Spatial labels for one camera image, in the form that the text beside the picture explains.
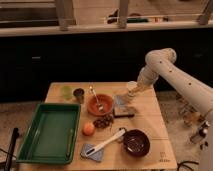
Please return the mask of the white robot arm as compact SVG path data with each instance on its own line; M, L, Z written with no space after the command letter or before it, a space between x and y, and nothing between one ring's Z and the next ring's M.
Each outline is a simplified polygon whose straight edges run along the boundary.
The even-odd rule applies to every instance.
M213 88L177 68L174 65L176 58L172 48L148 52L146 65L137 78L137 88L142 90L162 77L203 115L210 127L206 138L208 146L201 153L199 171L213 171Z

